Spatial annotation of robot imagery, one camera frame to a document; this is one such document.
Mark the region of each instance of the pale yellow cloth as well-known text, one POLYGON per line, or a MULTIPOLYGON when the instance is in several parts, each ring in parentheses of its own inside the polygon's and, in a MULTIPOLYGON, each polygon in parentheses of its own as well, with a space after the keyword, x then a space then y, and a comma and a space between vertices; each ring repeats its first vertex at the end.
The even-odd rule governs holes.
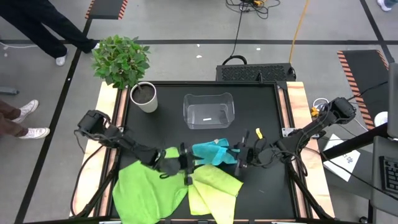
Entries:
POLYGON ((218 224, 233 223, 236 196, 243 183, 213 165, 197 168, 192 179, 188 188, 191 214, 211 213, 218 224))

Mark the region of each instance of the white sneaker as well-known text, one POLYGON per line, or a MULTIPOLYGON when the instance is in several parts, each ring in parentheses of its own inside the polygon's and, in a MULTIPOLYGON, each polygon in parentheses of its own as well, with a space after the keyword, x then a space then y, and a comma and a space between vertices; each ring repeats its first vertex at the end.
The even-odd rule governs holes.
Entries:
POLYGON ((100 48, 100 43, 97 43, 96 45, 95 45, 95 47, 93 48, 93 50, 96 50, 96 49, 99 49, 100 48))
POLYGON ((19 137, 20 139, 40 139, 50 134, 49 128, 28 128, 25 136, 19 137))
POLYGON ((58 66, 63 66, 65 64, 65 62, 67 61, 67 55, 68 55, 68 50, 67 50, 67 54, 65 56, 56 58, 55 63, 58 66))
POLYGON ((19 108, 21 110, 21 115, 19 115, 18 118, 13 119, 12 122, 15 122, 18 124, 23 122, 29 114, 33 113, 37 109, 38 106, 39 106, 39 102, 37 100, 30 101, 25 106, 19 108))
POLYGON ((391 8, 387 7, 384 4, 384 0, 377 0, 377 4, 381 7, 381 10, 383 10, 384 12, 388 12, 391 10, 391 8))

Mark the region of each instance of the soil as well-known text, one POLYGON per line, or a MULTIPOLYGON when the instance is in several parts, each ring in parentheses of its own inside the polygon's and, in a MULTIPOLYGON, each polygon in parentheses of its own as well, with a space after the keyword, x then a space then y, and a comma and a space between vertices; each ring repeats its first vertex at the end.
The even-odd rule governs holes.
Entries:
POLYGON ((141 90, 134 89, 132 93, 132 99, 139 104, 148 103, 151 99, 153 99, 155 95, 155 90, 150 85, 140 85, 141 90))

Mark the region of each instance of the keyboard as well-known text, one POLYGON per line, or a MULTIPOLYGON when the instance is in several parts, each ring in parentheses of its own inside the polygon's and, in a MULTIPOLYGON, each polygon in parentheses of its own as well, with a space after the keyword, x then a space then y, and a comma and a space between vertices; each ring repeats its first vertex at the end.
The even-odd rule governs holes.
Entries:
POLYGON ((398 194, 398 159, 381 156, 379 160, 383 190, 398 194))

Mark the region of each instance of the clear plastic container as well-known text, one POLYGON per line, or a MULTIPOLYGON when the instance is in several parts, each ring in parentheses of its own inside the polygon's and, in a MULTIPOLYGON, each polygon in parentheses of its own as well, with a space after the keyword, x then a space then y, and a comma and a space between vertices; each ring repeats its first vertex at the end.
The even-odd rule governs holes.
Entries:
POLYGON ((184 96, 183 115, 190 129, 227 128, 235 119, 234 100, 230 93, 187 94, 184 96))

